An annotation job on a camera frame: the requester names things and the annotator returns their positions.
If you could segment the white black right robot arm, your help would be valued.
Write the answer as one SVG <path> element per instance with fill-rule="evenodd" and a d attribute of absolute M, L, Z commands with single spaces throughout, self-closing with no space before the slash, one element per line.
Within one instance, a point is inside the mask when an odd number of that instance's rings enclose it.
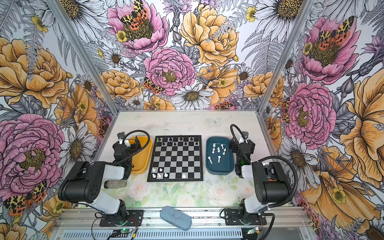
<path fill-rule="evenodd" d="M 241 200 L 237 218 L 244 225 L 264 224 L 260 218 L 266 211 L 290 202 L 297 191 L 298 174 L 295 167 L 281 156 L 268 156 L 252 162 L 255 143 L 241 134 L 230 140 L 236 155 L 235 172 L 241 179 L 252 179 L 255 193 Z"/>

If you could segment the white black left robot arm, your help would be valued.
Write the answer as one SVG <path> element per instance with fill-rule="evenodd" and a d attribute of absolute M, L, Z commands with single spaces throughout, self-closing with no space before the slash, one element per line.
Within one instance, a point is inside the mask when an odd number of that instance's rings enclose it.
<path fill-rule="evenodd" d="M 115 160 L 112 163 L 75 163 L 59 187 L 59 199 L 93 208 L 103 219 L 111 218 L 113 225 L 123 226 L 129 219 L 125 202 L 108 195 L 104 191 L 105 183 L 127 181 L 134 168 L 133 156 L 144 150 L 150 140 L 150 135 L 143 130 L 131 131 L 113 144 Z"/>

